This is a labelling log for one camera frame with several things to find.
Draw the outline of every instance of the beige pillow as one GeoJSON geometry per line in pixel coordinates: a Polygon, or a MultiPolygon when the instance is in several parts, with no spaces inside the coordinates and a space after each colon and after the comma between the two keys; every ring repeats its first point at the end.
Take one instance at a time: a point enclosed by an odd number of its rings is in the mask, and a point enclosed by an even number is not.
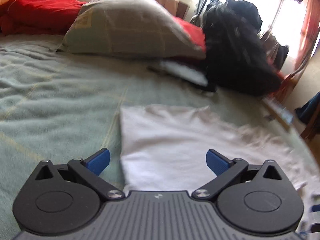
{"type": "Polygon", "coordinates": [[[174,17],[154,0],[84,4],[59,49],[117,57],[205,58],[174,17]]]}

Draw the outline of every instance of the folded white fabric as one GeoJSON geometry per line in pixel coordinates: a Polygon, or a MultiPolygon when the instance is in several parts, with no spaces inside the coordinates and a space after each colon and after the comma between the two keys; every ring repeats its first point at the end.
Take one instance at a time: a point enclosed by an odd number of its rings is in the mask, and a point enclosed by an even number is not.
{"type": "Polygon", "coordinates": [[[307,171],[280,137],[259,127],[238,128],[223,122],[209,107],[122,107],[120,119],[126,194],[130,190],[188,190],[191,194],[216,177],[205,161],[207,151],[214,149],[249,164],[274,159],[297,190],[308,182],[302,191],[304,219],[308,219],[311,195],[320,189],[318,173],[307,171]]]}

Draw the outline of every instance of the black bag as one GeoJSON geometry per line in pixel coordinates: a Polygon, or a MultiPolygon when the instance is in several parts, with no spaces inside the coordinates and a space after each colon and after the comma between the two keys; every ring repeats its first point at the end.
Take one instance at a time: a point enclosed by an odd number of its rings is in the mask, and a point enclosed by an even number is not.
{"type": "Polygon", "coordinates": [[[200,67],[210,83],[253,96],[280,88],[256,30],[223,4],[204,13],[207,57],[200,67]]]}

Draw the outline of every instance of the red curtain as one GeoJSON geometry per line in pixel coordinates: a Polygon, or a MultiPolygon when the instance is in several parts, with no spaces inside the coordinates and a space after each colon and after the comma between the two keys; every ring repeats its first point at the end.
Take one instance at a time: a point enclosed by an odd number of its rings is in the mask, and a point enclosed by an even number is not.
{"type": "Polygon", "coordinates": [[[320,22],[320,0],[308,0],[306,16],[301,29],[301,39],[298,56],[294,69],[298,69],[301,63],[308,57],[309,51],[313,49],[314,41],[317,39],[320,22]]]}

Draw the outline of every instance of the light green blanket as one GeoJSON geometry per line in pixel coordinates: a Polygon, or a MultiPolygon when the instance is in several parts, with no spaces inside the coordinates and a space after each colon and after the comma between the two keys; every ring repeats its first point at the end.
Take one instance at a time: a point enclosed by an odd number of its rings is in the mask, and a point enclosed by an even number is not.
{"type": "Polygon", "coordinates": [[[296,131],[286,133],[276,121],[268,122],[255,98],[224,90],[201,94],[149,72],[148,61],[53,52],[61,40],[53,35],[0,38],[0,239],[19,232],[12,203],[42,159],[67,163],[107,147],[111,163],[101,177],[124,186],[121,105],[209,105],[227,122],[262,126],[281,135],[313,165],[296,131]]]}

